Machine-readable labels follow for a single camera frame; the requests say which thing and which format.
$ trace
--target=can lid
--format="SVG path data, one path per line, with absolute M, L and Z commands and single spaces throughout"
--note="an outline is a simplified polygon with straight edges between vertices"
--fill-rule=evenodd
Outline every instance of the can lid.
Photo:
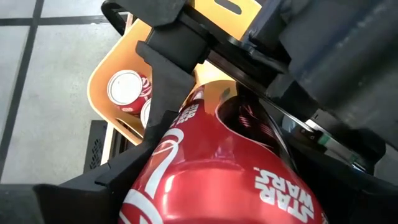
M 150 101 L 151 101 L 151 99 L 149 99 L 147 102 L 145 102 L 144 106 L 142 106 L 142 109 L 141 109 L 141 123 L 144 128 L 147 127 L 147 123 L 148 123 L 148 119 L 149 119 Z
M 109 99 L 116 105 L 134 102 L 142 90 L 142 80 L 133 70 L 121 70 L 112 76 L 108 83 Z

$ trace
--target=plastic crate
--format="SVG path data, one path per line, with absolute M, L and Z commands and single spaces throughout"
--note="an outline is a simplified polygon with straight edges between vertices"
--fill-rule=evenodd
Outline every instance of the plastic crate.
M 229 1 L 241 8 L 239 15 L 220 6 L 214 0 L 195 1 L 195 9 L 234 38 L 240 39 L 259 12 L 261 6 L 255 0 Z M 137 41 L 145 40 L 150 29 L 147 24 L 139 19 L 136 20 L 91 74 L 87 88 L 88 100 L 91 107 L 135 145 L 142 142 L 144 135 L 144 128 L 141 125 L 140 119 L 117 109 L 109 100 L 106 88 L 109 79 L 116 72 L 124 69 L 135 70 L 146 75 L 152 81 L 152 69 L 150 65 L 146 64 L 136 53 Z M 208 62 L 205 62 L 203 65 L 198 64 L 195 67 L 195 76 L 197 84 L 194 89 L 215 80 L 231 80 L 229 76 Z

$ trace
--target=coca-cola can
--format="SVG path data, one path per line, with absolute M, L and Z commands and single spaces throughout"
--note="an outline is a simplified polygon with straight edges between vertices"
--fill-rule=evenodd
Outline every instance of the coca-cola can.
M 150 99 L 147 102 L 145 102 L 145 104 L 141 110 L 140 117 L 141 117 L 142 127 L 144 127 L 144 128 L 147 127 L 147 123 L 148 123 L 148 119 L 149 119 L 150 102 L 151 102 Z
M 119 223 L 326 224 L 263 108 L 232 81 L 194 92 L 124 199 Z
M 152 85 L 146 76 L 133 70 L 121 70 L 108 83 L 109 99 L 122 111 L 139 114 L 152 95 Z

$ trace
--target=stack of cans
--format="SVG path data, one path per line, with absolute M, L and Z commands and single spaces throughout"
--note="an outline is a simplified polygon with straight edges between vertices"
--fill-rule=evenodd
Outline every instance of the stack of cans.
M 123 112 L 140 116 L 146 127 L 152 96 L 152 85 L 146 76 L 133 70 L 116 72 L 108 82 L 108 96 Z

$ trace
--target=tile floor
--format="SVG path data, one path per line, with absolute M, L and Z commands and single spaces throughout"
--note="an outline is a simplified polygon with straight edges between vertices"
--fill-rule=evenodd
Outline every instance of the tile floor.
M 41 16 L 101 15 L 101 3 L 45 0 Z M 34 6 L 35 0 L 0 0 L 0 19 L 32 17 Z M 28 31 L 0 26 L 1 133 Z M 87 82 L 119 38 L 110 24 L 38 26 L 0 183 L 60 184 L 83 173 L 90 123 L 100 119 Z

